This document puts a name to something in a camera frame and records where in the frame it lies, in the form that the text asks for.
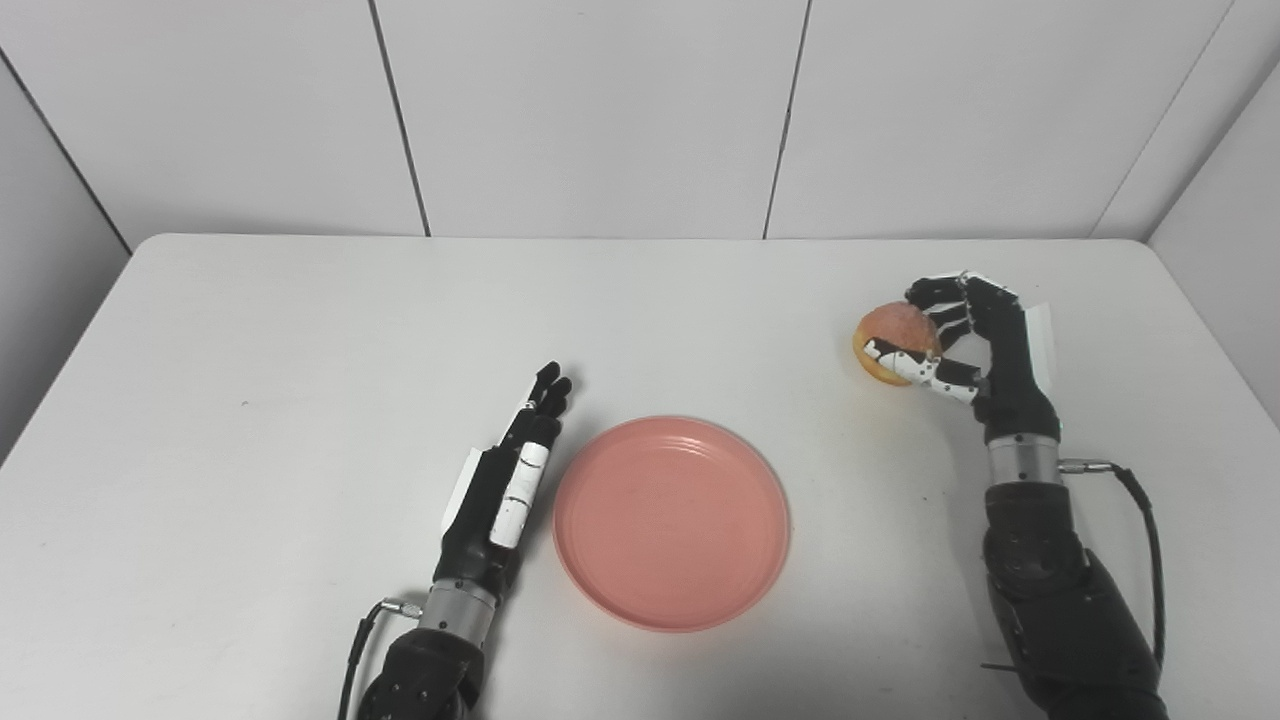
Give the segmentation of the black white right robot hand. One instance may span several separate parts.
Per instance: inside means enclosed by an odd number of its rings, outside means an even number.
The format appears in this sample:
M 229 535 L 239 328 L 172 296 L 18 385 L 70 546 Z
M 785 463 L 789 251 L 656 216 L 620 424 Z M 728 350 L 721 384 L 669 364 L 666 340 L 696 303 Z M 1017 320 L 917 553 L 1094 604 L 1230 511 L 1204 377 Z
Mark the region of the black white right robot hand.
M 1016 293 L 974 272 L 915 281 L 904 302 L 924 320 L 936 346 L 865 333 L 855 350 L 870 368 L 972 407 L 986 441 L 1012 436 L 1061 439 L 1061 423 L 1036 377 L 1027 311 Z M 989 348 L 982 370 L 946 356 L 960 338 L 975 336 Z

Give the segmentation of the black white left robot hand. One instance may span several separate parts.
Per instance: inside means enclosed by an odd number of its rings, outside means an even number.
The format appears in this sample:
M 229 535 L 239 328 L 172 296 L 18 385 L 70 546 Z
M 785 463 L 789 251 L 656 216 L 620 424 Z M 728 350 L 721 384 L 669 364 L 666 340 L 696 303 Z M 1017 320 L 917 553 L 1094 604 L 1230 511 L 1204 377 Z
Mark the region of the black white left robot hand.
M 572 388 L 561 365 L 548 363 L 506 433 L 470 462 L 463 493 L 443 532 L 434 582 L 479 588 L 497 605 L 503 602 L 518 574 L 518 546 Z

